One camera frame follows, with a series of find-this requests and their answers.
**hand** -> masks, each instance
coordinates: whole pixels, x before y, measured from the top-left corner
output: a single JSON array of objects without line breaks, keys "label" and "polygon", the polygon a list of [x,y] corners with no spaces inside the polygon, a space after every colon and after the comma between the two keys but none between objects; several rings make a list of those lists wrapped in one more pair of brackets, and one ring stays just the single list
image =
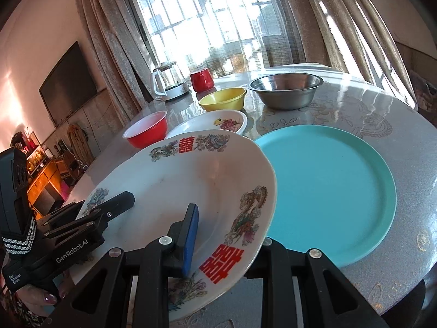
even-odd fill
[{"label": "hand", "polygon": [[[63,275],[64,279],[58,288],[61,299],[64,298],[74,287],[74,283],[71,279],[69,271],[64,271]],[[44,306],[53,306],[58,303],[58,300],[55,296],[32,285],[26,285],[19,289],[17,291],[17,296],[21,299],[21,301],[23,301],[30,311],[42,317],[49,315],[49,313],[44,310]]]}]

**plate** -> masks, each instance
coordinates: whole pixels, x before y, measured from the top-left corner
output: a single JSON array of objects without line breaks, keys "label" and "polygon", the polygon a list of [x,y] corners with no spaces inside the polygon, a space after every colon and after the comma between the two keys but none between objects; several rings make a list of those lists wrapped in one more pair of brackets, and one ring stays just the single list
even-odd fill
[{"label": "plate", "polygon": [[396,188],[384,159],[368,143],[318,125],[278,129],[256,143],[277,177],[268,236],[296,251],[321,249],[339,267],[381,243],[395,216]]},{"label": "plate", "polygon": [[247,125],[247,117],[243,112],[235,110],[218,110],[206,112],[176,126],[167,134],[166,138],[177,136],[178,134],[204,131],[206,129],[225,129],[243,134]]},{"label": "plate", "polygon": [[114,218],[92,258],[70,272],[78,282],[109,249],[131,251],[166,235],[199,208],[191,271],[169,279],[169,319],[183,318],[229,290],[250,267],[276,205],[274,171],[261,149],[231,131],[199,131],[155,143],[118,166],[85,201],[78,218],[123,191],[135,205]]}]

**stainless steel bowl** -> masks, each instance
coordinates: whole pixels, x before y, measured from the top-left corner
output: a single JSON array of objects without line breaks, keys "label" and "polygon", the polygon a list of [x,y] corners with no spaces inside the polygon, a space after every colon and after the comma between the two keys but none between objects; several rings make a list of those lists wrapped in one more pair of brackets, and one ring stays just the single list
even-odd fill
[{"label": "stainless steel bowl", "polygon": [[268,107],[295,110],[308,105],[322,84],[323,79],[316,75],[290,72],[257,78],[247,88],[255,91]]}]

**electric kettle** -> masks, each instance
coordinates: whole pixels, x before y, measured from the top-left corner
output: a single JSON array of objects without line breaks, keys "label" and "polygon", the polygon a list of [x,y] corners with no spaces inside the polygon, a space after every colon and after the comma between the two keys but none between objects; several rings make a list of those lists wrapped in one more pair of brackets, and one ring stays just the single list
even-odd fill
[{"label": "electric kettle", "polygon": [[154,69],[150,84],[156,100],[168,101],[190,90],[175,61],[166,61]]}]

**fingernail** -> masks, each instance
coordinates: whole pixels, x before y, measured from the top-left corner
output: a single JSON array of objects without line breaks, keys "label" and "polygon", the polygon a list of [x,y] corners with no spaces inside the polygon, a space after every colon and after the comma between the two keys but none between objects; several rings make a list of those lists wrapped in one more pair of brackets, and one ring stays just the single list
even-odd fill
[{"label": "fingernail", "polygon": [[56,298],[56,296],[53,296],[52,294],[45,294],[44,301],[47,302],[48,304],[58,303],[58,299]]}]

